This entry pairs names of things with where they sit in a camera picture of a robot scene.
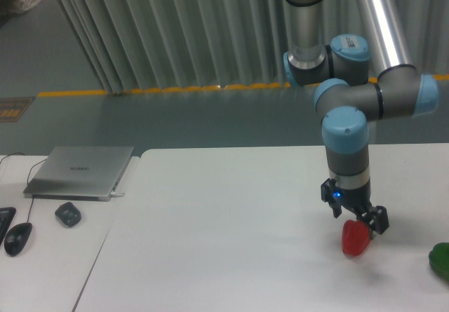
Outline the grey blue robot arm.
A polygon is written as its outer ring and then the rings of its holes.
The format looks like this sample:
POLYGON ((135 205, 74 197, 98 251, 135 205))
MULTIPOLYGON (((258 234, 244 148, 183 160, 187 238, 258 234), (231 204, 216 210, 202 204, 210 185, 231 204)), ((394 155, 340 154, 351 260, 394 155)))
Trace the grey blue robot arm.
POLYGON ((356 0, 364 36, 342 34, 327 45, 319 35, 323 1, 285 0, 292 32, 283 56, 286 76, 294 86, 316 85, 330 173, 322 200, 335 217, 348 210, 370 234, 381 234, 389 218, 370 202, 368 123, 432 113, 438 85, 413 64, 394 0, 356 0))

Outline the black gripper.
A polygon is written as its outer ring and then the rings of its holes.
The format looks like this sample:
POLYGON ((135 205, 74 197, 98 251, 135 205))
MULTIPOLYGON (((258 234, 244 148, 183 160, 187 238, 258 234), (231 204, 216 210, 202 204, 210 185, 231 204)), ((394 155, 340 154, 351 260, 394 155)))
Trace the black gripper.
POLYGON ((371 240, 389 228, 387 209, 381 205, 373 206, 370 202, 370 180, 359 188, 343 189, 337 186, 335 179, 328 178, 320 190, 321 200, 332 209, 334 218, 342 214, 342 207, 351 211, 368 228, 371 240))

